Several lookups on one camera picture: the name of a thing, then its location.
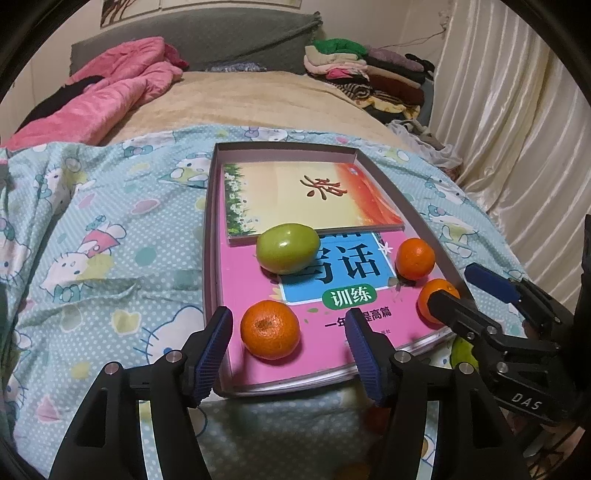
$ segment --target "bed sheet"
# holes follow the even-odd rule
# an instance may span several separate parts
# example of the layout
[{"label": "bed sheet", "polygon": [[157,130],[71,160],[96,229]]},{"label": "bed sheet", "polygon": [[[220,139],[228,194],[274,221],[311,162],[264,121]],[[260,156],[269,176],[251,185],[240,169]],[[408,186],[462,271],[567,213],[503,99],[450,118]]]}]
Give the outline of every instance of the bed sheet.
[{"label": "bed sheet", "polygon": [[[110,147],[49,144],[8,160],[9,198],[36,198],[50,225],[14,332],[5,407],[19,453],[49,474],[60,442],[100,369],[155,361],[203,328],[201,238],[207,168],[217,142],[268,137],[360,148],[421,212],[460,271],[477,261],[524,275],[501,234],[462,191],[414,154],[359,137],[293,129],[202,125]],[[28,223],[6,212],[17,238]],[[522,335],[507,305],[473,289],[480,309]],[[430,356],[448,363],[450,345]],[[358,382],[270,400],[220,400],[191,412],[216,479],[330,479],[375,440],[361,425]],[[150,480],[161,478],[148,403],[140,405]],[[430,407],[421,479],[430,478],[437,415]]]},{"label": "bed sheet", "polygon": [[336,87],[288,72],[186,72],[162,98],[128,113],[102,145],[195,124],[339,132],[409,150]]}]

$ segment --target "green fruit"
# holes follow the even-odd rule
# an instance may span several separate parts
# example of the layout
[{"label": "green fruit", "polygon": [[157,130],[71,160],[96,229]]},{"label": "green fruit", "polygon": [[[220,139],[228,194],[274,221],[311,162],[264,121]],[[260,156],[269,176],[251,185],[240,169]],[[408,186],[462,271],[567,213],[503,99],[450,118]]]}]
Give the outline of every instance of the green fruit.
[{"label": "green fruit", "polygon": [[320,248],[314,229],[299,223],[269,228],[256,241],[256,259],[271,273],[289,275],[306,268]]},{"label": "green fruit", "polygon": [[472,355],[472,344],[462,337],[456,337],[452,345],[452,354],[449,356],[449,363],[452,368],[466,362],[478,371],[478,360]]}]

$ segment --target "green oval label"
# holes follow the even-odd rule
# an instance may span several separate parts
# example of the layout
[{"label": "green oval label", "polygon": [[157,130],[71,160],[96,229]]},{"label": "green oval label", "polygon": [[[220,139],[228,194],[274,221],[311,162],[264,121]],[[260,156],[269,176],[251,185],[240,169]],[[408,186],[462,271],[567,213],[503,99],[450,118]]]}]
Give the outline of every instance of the green oval label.
[{"label": "green oval label", "polygon": [[326,290],[322,294],[322,303],[331,310],[342,310],[372,303],[377,298],[378,292],[375,291],[375,288],[367,283],[362,283],[352,287]]}]

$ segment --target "curtain fold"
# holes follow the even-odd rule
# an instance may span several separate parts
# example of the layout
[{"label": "curtain fold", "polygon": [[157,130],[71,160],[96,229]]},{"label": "curtain fold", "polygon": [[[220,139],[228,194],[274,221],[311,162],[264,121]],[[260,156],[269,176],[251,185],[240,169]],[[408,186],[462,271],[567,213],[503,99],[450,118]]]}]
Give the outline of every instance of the curtain fold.
[{"label": "curtain fold", "polygon": [[431,129],[465,159],[468,196],[530,278],[572,310],[591,211],[591,108],[545,42],[500,0],[456,0]]}]

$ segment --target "gray headboard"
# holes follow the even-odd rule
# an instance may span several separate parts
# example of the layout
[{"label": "gray headboard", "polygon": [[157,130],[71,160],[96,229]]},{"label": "gray headboard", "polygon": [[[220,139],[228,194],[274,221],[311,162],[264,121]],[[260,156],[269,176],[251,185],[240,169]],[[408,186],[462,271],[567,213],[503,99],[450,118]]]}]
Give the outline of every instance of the gray headboard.
[{"label": "gray headboard", "polygon": [[304,47],[322,25],[320,13],[304,15],[263,8],[201,8],[143,18],[72,45],[70,73],[118,44],[164,37],[189,70],[213,63],[254,61],[268,70],[305,73]]}]

